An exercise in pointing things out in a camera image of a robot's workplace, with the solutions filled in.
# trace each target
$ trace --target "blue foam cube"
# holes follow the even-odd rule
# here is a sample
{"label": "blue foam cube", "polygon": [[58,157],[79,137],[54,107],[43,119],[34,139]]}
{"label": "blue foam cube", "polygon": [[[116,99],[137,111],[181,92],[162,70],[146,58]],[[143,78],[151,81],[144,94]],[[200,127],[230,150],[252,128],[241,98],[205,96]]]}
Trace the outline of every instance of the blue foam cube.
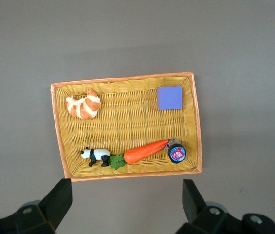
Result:
{"label": "blue foam cube", "polygon": [[182,87],[157,88],[157,102],[160,110],[174,110],[182,108]]}

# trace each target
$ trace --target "toy croissant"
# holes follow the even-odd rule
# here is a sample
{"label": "toy croissant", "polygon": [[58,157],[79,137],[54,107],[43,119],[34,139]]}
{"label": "toy croissant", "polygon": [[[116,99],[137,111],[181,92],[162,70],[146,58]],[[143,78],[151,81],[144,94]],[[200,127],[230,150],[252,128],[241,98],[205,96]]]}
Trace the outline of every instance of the toy croissant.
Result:
{"label": "toy croissant", "polygon": [[75,100],[73,95],[66,98],[66,107],[72,116],[86,120],[96,116],[100,108],[100,99],[93,89],[88,88],[87,92],[87,96],[80,100]]}

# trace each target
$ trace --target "gray table surface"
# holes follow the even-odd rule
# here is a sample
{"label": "gray table surface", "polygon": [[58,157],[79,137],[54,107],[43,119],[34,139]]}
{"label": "gray table surface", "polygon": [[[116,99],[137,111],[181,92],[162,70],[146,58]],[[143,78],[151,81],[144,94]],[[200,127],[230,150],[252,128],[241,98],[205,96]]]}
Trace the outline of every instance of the gray table surface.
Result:
{"label": "gray table surface", "polygon": [[0,215],[63,178],[50,84],[192,71],[196,175],[73,183],[57,233],[175,233],[182,180],[275,222],[275,0],[0,1]]}

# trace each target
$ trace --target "panda figurine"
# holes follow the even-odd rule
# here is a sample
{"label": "panda figurine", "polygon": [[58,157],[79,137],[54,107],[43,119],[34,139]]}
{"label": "panda figurine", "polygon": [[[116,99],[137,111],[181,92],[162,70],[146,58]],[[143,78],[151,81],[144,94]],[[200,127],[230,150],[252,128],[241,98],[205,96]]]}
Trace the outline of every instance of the panda figurine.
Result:
{"label": "panda figurine", "polygon": [[97,160],[102,160],[103,164],[102,167],[109,166],[109,158],[110,152],[109,150],[105,149],[89,149],[88,147],[85,150],[81,150],[81,158],[89,158],[91,162],[89,163],[89,167],[93,166]]}

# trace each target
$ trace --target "yellow woven basket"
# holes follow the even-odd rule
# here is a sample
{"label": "yellow woven basket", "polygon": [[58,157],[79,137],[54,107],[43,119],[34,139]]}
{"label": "yellow woven basket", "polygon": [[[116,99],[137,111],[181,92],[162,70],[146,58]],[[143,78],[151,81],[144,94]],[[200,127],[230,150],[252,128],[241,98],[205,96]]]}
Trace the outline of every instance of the yellow woven basket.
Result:
{"label": "yellow woven basket", "polygon": [[[159,110],[157,88],[181,86],[183,108]],[[101,108],[92,120],[69,114],[65,99],[72,94],[83,98],[87,88],[101,99]],[[192,72],[92,79],[51,84],[55,128],[66,178],[72,181],[93,179],[163,176],[202,171],[199,109]],[[80,157],[86,146],[108,149],[112,155],[163,139],[179,139],[187,150],[181,163],[172,163],[163,149],[135,164],[118,170],[88,166]]]}

